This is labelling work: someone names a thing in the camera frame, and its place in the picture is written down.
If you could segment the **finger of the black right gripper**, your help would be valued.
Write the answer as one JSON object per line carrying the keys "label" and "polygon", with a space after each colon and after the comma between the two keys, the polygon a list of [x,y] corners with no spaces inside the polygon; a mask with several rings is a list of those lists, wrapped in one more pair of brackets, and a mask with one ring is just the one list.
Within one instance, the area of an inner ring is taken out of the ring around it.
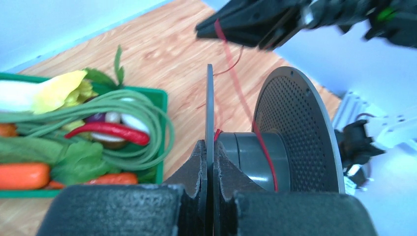
{"label": "finger of the black right gripper", "polygon": [[301,11],[308,0],[231,0],[196,25],[199,39],[221,39],[250,48],[281,47],[304,24]]}

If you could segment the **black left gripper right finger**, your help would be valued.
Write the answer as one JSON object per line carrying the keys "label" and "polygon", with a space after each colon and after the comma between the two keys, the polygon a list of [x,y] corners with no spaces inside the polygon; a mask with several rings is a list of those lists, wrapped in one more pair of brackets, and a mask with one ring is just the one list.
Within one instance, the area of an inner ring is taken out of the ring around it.
{"label": "black left gripper right finger", "polygon": [[361,202],[326,192],[269,192],[214,146],[213,233],[216,236],[375,236]]}

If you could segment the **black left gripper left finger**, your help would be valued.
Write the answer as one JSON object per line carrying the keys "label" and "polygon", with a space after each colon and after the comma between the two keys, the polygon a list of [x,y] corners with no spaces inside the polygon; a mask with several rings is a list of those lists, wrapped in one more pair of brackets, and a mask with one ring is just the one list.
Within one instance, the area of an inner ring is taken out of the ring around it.
{"label": "black left gripper left finger", "polygon": [[72,185],[52,201],[39,236],[204,236],[206,145],[162,184]]}

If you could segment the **grey perforated cable spool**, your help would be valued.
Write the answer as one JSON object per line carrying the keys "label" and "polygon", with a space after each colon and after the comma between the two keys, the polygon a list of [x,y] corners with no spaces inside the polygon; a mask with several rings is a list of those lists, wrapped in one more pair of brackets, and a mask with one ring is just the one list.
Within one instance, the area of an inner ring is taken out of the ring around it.
{"label": "grey perforated cable spool", "polygon": [[206,235],[213,233],[214,146],[220,142],[228,159],[269,192],[343,194],[336,136],[325,106],[309,79],[283,66],[265,80],[250,115],[250,132],[214,130],[213,68],[207,67],[206,96]]}

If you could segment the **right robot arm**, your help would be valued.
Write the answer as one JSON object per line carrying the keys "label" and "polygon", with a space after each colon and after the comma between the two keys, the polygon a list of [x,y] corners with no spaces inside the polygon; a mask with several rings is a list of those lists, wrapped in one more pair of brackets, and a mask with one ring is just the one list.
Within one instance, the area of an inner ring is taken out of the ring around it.
{"label": "right robot arm", "polygon": [[417,45],[417,3],[414,0],[231,0],[196,27],[200,39],[221,39],[271,51],[300,30],[337,26],[347,33],[368,21],[364,39]]}

